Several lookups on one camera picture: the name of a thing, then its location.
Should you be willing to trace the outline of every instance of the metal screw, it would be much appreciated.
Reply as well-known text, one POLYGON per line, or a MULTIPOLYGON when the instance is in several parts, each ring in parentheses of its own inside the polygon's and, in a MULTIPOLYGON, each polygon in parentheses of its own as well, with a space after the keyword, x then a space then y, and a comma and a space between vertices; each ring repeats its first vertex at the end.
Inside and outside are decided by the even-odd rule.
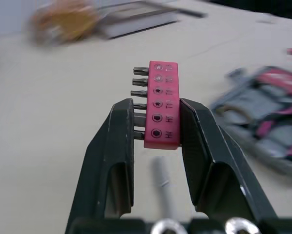
POLYGON ((257 226, 244 218, 230 218, 225 223, 225 232, 227 234, 238 234, 240 231, 245 231, 249 234, 261 234, 257 226))
POLYGON ((187 231, 178 221, 167 218, 156 222, 150 234, 187 234, 187 231))

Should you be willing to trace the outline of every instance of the table surface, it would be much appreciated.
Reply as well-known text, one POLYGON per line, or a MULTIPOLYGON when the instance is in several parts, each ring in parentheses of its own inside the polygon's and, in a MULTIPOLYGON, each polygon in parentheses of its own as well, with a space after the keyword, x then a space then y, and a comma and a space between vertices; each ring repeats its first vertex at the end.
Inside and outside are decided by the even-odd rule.
MULTIPOLYGON (((111 106, 129 97, 134 66, 150 60, 179 64, 180 95, 209 105, 232 87, 225 74, 264 65, 292 70, 292 20, 205 2, 169 3, 208 13, 129 36, 41 49, 26 33, 0 38, 0 233, 63 233, 89 142, 111 106)), ((134 98, 135 102, 146 102, 134 98)), ((132 214, 161 218, 150 169, 166 156, 177 218, 195 216, 181 151, 135 142, 132 214)), ((292 216, 292 178, 249 158, 279 216, 292 216)))

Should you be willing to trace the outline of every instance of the pink and gray tool case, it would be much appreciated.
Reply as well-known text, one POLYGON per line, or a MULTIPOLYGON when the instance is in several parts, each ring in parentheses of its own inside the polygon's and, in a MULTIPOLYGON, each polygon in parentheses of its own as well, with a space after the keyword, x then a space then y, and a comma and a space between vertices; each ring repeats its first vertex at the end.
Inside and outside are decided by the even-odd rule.
POLYGON ((254 76, 237 69, 236 87, 212 104, 218 122, 245 150, 292 175, 292 72, 264 67, 254 76))

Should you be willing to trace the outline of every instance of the screwdriver bit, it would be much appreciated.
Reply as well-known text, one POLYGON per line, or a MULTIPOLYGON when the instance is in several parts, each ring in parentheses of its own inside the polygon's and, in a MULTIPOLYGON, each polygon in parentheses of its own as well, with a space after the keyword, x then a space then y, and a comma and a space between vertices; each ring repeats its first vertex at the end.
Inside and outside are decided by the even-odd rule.
POLYGON ((136 110, 147 110, 147 105, 146 104, 137 103, 137 104, 133 104, 133 108, 136 109, 136 110))
POLYGON ((134 130, 134 139, 136 140, 144 140, 145 131, 134 130))
POLYGON ((135 75, 148 76, 149 68, 148 67, 134 67, 133 73, 135 75))
POLYGON ((134 113, 134 126, 145 127, 146 126, 146 114, 144 113, 134 113))
POLYGON ((131 91, 131 96, 146 98, 147 97, 147 91, 131 91))
POLYGON ((147 78, 133 79, 132 84, 137 85, 137 86, 147 87, 148 86, 148 79, 147 78))

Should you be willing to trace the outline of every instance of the orange object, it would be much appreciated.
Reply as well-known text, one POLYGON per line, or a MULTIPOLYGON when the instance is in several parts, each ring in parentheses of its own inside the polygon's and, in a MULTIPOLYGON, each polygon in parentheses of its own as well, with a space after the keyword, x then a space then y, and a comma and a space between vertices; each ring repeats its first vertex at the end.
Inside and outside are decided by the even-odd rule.
POLYGON ((63 41, 72 41, 91 34, 97 17, 93 7, 81 0, 57 0, 41 8, 32 17, 36 39, 46 39, 47 32, 56 32, 63 41))

